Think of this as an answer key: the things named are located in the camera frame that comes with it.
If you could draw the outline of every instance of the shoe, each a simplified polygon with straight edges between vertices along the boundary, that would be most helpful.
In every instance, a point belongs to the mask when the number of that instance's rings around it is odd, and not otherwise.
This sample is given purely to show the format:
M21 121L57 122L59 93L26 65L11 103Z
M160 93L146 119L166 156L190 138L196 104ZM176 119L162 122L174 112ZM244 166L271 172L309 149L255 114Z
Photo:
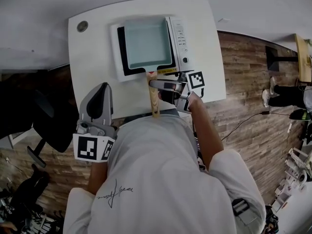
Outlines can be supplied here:
M268 89L265 89L262 92L263 106L268 107L269 106L269 100L270 100L270 94L268 92Z
M276 86L276 80L274 77L270 78L270 95L275 95L276 92L274 92L274 87Z

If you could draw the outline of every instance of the white table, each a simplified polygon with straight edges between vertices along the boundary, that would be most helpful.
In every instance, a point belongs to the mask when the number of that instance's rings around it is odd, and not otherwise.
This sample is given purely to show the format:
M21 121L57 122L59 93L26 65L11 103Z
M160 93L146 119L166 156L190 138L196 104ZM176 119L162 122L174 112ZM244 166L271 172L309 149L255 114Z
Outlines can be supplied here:
M69 19L68 45L73 87L79 108L91 89L107 82L113 93L113 118L151 112L145 78L126 82L117 80L109 25L140 16L177 16L183 19L194 69L205 80L204 102L225 99L222 55L215 21L207 0L132 0L84 12ZM85 32L77 25L87 21ZM174 106L161 101L161 110Z

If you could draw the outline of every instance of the person's left arm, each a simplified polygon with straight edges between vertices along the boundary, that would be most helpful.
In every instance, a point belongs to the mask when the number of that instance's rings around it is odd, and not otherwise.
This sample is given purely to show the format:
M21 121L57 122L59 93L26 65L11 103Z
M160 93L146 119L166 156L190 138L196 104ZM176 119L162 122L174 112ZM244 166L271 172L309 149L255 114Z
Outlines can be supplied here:
M98 190L107 178L107 162L93 163L87 191L73 188L68 196L64 234L86 234L91 221L91 208Z

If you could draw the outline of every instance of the power cord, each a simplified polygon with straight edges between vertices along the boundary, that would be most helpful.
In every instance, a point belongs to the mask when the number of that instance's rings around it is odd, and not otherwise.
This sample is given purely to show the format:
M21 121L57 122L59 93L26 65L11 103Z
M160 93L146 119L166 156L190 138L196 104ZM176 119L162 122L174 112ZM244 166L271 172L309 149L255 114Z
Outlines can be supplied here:
M21 170L20 168L18 168L15 165L13 165L10 161L6 160L5 158L3 158L3 159L5 160L5 162L9 163L11 166L14 166L16 169L19 169L25 175L26 179L28 179L26 173L23 170Z
M246 122L247 120L251 119L252 117L256 116L256 115L269 115L269 114L274 114L274 115L284 115L284 116L289 116L289 115L285 115L285 114L278 114L278 113L271 113L270 111L263 111L262 113L259 114L255 114L253 116L250 116L248 119L244 120L243 122L241 122L237 127L235 127L228 135L226 135L221 141L225 140L228 136L230 136L237 128L239 128L244 122Z

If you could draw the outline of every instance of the wooden floor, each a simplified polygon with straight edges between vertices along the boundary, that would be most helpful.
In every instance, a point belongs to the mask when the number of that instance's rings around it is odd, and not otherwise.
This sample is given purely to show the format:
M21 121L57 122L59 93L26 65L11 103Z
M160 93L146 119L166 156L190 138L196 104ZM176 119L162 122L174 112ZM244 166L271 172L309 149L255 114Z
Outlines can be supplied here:
M269 88L271 75L276 77L280 85L295 85L298 64L285 62L280 64L279 73L269 73L266 67L266 45L276 48L280 56L294 56L295 53L249 37L219 33L219 40L227 98L208 103L207 107L220 136L224 137L241 121L265 110L261 93L263 89ZM70 75L68 68L61 73L62 76ZM293 107L272 108L272 110L276 113L289 114ZM302 132L302 123L294 121L291 133L288 135L289 123L287 116L254 116L223 141L226 148L240 152L267 204L274 200L274 190L284 176L284 160L287 151L290 147L300 146L298 136ZM26 179L26 176L31 175L30 166L33 162L26 152L26 146L34 148L39 141L39 136L30 136L16 144L14 151L1 150L1 187L7 183L7 177L16 187ZM73 187L86 186L90 164L74 160L72 146L65 153L60 154L46 144L40 156L47 163L45 170L50 174L51 182L38 203L50 215L53 211L65 211L70 190ZM26 175L6 163L6 157Z

